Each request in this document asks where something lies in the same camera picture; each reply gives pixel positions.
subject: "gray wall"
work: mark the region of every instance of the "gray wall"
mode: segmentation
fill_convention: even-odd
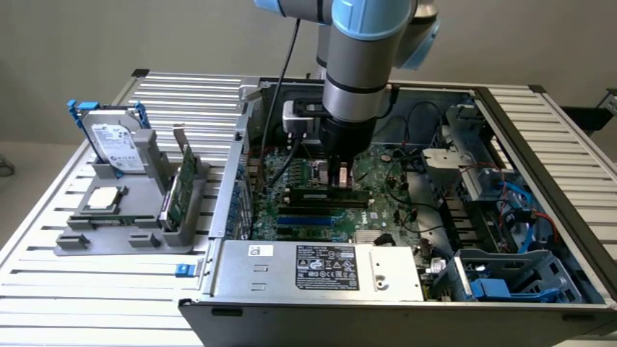
[[[429,59],[395,78],[543,84],[571,105],[617,85],[617,1],[437,5]],[[292,26],[252,0],[0,0],[0,141],[82,141],[66,101],[112,101],[136,67],[278,74]],[[316,26],[304,24],[291,75],[312,70],[315,52]]]

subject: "label sticker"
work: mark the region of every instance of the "label sticker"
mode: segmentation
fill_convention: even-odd
[[[272,257],[272,256],[274,256],[274,245],[272,244],[251,244],[250,245],[250,257]]]
[[[128,129],[122,125],[94,124],[92,131],[110,164],[123,172],[143,172],[144,163]]]
[[[359,291],[355,247],[296,246],[296,286],[305,291]]]

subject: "floor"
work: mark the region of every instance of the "floor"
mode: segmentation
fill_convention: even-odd
[[[14,176],[0,177],[0,247],[18,229],[76,149],[76,145],[0,142],[0,153],[16,166]]]

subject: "white sticker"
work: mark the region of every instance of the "white sticker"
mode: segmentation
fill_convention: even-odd
[[[272,257],[274,245],[272,244],[251,244],[250,257]]]
[[[92,131],[110,164],[123,172],[144,172],[130,130],[122,125],[94,124]]]

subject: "robotic arm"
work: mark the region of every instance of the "robotic arm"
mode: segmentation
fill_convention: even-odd
[[[417,69],[437,35],[433,0],[255,0],[286,17],[317,22],[317,63],[325,69],[319,139],[331,153],[331,184],[341,165],[372,142],[392,67]]]

